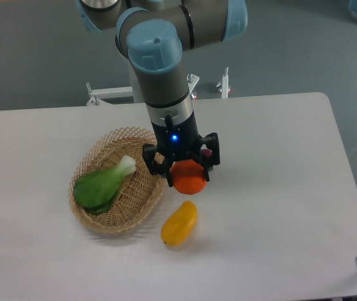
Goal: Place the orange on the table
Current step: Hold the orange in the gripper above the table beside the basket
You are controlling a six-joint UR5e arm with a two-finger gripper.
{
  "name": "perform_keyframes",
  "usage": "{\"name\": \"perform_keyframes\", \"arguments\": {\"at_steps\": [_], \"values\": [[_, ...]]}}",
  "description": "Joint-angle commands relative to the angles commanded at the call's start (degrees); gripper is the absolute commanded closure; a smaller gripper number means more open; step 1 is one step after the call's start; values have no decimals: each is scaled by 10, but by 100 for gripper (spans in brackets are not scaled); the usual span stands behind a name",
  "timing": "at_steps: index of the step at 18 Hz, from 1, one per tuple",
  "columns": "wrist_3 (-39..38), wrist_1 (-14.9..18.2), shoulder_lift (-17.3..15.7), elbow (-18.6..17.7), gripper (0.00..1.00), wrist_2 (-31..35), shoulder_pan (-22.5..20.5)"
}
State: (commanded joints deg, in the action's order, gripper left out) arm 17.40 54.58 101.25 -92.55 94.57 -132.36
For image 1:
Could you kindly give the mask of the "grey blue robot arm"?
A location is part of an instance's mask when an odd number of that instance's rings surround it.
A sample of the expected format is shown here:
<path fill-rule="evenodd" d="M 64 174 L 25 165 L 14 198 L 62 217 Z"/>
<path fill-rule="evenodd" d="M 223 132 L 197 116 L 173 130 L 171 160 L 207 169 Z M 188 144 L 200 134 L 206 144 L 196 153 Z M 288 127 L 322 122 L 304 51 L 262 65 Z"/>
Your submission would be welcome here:
<path fill-rule="evenodd" d="M 116 47 L 135 74 L 157 140 L 142 150 L 150 173 L 172 182 L 172 166 L 191 160 L 207 176 L 220 162 L 219 138 L 198 132 L 182 55 L 242 35 L 246 2 L 77 1 L 76 6 L 90 31 L 116 31 Z"/>

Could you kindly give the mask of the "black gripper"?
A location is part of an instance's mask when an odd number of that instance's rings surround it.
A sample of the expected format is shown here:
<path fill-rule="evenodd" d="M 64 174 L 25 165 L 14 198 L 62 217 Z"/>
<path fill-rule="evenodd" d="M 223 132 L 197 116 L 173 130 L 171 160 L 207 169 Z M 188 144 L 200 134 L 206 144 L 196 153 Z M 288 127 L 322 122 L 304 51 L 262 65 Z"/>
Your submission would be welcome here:
<path fill-rule="evenodd" d="M 144 144 L 142 147 L 142 157 L 150 174 L 164 177 L 168 186 L 173 187 L 170 172 L 173 163 L 191 159 L 202 167 L 205 180 L 209 182 L 209 172 L 220 164 L 218 134 L 213 132 L 205 137 L 200 136 L 194 115 L 178 125 L 174 125 L 170 119 L 168 121 L 172 127 L 152 122 L 157 144 Z M 157 153 L 163 155 L 162 163 L 156 160 Z"/>

